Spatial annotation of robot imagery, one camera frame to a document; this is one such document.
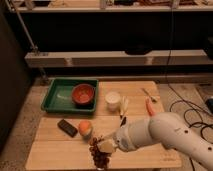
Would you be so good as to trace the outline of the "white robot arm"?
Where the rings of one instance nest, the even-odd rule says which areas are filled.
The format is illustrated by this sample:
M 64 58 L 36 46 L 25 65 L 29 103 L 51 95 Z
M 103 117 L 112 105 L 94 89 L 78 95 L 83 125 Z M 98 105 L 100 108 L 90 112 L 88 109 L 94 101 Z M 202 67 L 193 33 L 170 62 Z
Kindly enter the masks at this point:
M 176 113 L 163 112 L 125 124 L 105 136 L 98 149 L 105 153 L 136 151 L 161 143 L 191 157 L 208 171 L 213 171 L 213 144 L 188 128 Z

